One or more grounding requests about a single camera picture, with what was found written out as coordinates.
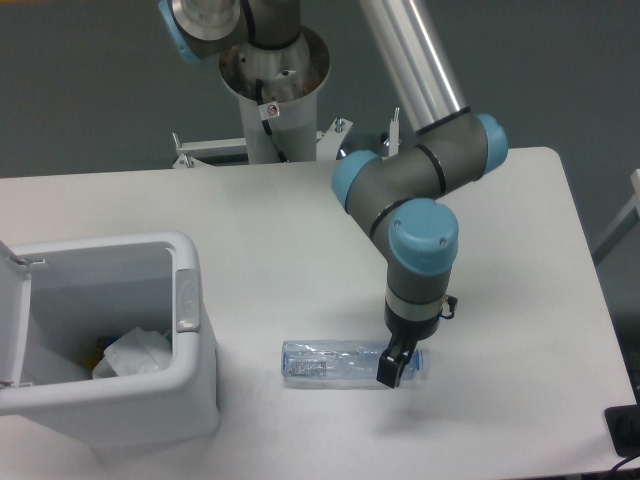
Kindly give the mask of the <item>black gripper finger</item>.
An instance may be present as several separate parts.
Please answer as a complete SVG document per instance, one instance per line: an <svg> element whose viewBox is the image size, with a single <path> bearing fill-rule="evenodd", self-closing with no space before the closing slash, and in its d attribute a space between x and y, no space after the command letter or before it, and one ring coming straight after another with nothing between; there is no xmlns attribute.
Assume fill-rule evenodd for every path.
<svg viewBox="0 0 640 480"><path fill-rule="evenodd" d="M389 388L397 388L410 360L409 349L400 344L388 346L379 357L376 380Z"/></svg>

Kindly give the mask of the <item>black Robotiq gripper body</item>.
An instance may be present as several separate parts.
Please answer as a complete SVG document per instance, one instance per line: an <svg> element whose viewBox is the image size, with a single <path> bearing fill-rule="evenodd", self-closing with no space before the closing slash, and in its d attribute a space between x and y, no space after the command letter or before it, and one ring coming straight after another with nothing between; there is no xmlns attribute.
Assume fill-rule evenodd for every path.
<svg viewBox="0 0 640 480"><path fill-rule="evenodd" d="M384 320L391 332L391 339L387 346L387 355L412 355L419 341L432 336L439 327L440 316L426 320L409 320L396 314L388 304L385 304Z"/></svg>

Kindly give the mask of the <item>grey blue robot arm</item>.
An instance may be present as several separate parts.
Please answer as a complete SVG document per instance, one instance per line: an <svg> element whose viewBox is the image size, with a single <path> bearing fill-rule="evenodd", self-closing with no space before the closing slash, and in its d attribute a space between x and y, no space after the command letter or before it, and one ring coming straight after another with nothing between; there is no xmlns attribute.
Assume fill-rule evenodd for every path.
<svg viewBox="0 0 640 480"><path fill-rule="evenodd" d="M501 166L503 128L473 114L422 1L360 5L416 135L387 157L368 150L336 167L332 190L387 263L385 323L391 338L377 379L397 387L416 345L454 314L447 294L459 225L440 200ZM326 44L297 1L163 1L182 58L217 57L235 94L253 164L314 161L316 95L329 72Z"/></svg>

